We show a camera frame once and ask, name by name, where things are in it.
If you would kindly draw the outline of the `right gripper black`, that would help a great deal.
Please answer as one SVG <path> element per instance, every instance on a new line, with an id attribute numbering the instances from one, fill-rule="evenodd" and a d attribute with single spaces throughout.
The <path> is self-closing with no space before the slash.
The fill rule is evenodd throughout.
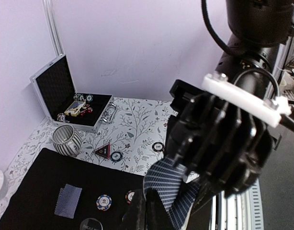
<path id="1" fill-rule="evenodd" d="M 241 194 L 261 174 L 276 139 L 255 116 L 182 80 L 170 90 L 165 155 L 196 172 L 214 194 Z"/>

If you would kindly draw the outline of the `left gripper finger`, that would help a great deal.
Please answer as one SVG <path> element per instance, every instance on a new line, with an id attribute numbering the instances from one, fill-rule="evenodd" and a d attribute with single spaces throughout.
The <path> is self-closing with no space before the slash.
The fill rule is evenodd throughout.
<path id="1" fill-rule="evenodd" d="M 119 229 L 173 230 L 174 227 L 158 192 L 148 189 L 145 195 L 142 189 L 137 189 Z"/>

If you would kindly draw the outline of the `red black chip stack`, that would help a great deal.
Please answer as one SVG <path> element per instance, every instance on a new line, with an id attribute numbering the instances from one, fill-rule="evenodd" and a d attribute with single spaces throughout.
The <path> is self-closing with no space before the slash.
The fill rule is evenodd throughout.
<path id="1" fill-rule="evenodd" d="M 164 151 L 164 144 L 161 142 L 156 142 L 152 145 L 152 149 L 155 152 L 163 152 Z"/>

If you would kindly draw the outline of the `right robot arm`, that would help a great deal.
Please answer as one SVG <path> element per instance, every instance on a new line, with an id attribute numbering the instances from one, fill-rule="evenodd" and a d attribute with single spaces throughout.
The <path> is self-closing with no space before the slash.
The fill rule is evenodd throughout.
<path id="1" fill-rule="evenodd" d="M 207 30 L 224 53 L 201 88 L 173 84 L 177 115 L 169 121 L 165 153 L 174 169 L 184 167 L 182 176 L 199 174 L 179 195 L 230 196 L 260 176 L 276 142 L 269 128 L 282 124 L 294 131 L 288 100 L 272 75 L 279 46 L 293 29 L 294 0 L 227 1 L 229 44 L 212 28 L 206 1 L 201 5 Z"/>

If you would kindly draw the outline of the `green blue chip stack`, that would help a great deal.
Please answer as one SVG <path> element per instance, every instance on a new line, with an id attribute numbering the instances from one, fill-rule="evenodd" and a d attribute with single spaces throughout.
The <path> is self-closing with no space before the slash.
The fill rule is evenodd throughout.
<path id="1" fill-rule="evenodd" d="M 123 153 L 120 151 L 115 151 L 110 155 L 110 159 L 113 162 L 119 162 L 123 159 Z"/>

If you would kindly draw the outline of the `clear acrylic dealer button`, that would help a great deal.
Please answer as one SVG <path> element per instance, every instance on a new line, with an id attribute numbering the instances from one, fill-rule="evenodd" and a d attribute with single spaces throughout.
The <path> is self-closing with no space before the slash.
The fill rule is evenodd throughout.
<path id="1" fill-rule="evenodd" d="M 95 218 L 87 218 L 83 220 L 79 227 L 80 230 L 103 230 L 101 222 Z"/>

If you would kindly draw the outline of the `black triangular card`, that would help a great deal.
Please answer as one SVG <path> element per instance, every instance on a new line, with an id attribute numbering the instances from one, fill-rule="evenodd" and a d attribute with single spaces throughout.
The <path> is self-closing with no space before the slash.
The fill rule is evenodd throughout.
<path id="1" fill-rule="evenodd" d="M 110 158 L 110 144 L 108 143 L 104 146 L 101 146 L 101 147 L 95 149 L 93 151 L 93 153 L 95 155 L 98 155 L 98 156 L 103 157 L 105 159 L 109 159 Z"/>

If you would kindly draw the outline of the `blue playing card deck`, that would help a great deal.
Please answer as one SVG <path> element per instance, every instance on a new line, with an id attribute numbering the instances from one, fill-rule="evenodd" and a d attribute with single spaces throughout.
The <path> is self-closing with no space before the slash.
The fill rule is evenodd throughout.
<path id="1" fill-rule="evenodd" d="M 154 163 L 143 179 L 144 195 L 148 189 L 158 192 L 159 198 L 176 230 L 182 229 L 188 214 L 200 191 L 200 185 L 191 181 L 186 183 L 181 191 L 181 183 L 186 167 L 182 164 L 174 166 L 174 160 L 164 157 Z"/>

